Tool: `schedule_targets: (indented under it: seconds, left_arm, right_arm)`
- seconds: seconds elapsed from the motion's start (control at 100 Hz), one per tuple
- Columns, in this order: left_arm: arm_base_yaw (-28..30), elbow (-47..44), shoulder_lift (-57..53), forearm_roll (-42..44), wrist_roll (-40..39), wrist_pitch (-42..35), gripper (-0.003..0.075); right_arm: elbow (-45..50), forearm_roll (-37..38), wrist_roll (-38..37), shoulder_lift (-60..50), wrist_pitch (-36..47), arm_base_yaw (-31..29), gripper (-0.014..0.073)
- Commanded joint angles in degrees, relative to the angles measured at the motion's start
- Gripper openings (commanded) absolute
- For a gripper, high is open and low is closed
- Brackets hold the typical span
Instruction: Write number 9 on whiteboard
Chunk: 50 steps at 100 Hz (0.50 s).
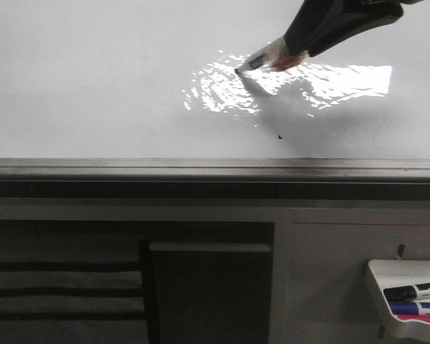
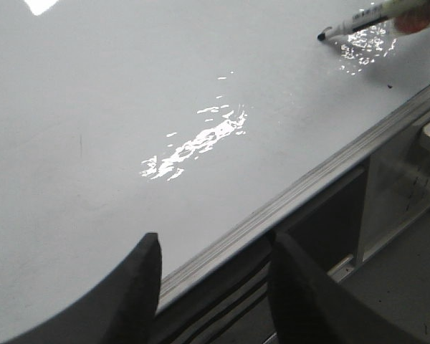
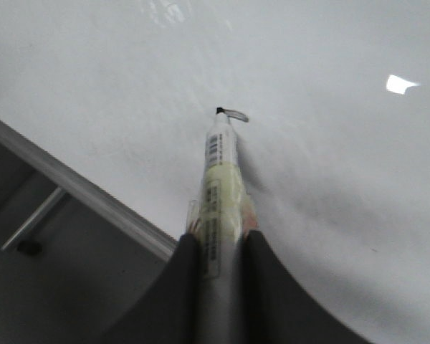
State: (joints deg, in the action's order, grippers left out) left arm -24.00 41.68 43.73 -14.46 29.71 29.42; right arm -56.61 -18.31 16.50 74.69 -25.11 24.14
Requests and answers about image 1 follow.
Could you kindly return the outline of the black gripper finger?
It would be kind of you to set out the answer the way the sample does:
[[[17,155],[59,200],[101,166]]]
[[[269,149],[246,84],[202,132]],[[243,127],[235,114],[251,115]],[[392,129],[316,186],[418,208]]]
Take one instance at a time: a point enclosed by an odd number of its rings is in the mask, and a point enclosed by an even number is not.
[[[314,57],[370,29],[392,24],[403,15],[399,1],[327,1],[329,6],[307,43]]]

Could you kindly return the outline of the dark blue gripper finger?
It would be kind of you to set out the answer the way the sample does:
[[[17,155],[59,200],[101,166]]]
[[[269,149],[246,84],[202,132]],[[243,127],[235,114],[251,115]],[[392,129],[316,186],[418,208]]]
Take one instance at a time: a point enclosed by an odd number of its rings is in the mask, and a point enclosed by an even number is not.
[[[331,44],[325,41],[331,32],[329,25],[340,10],[341,1],[304,1],[283,36],[289,54],[297,56],[307,52],[309,56],[316,56],[329,49]]]

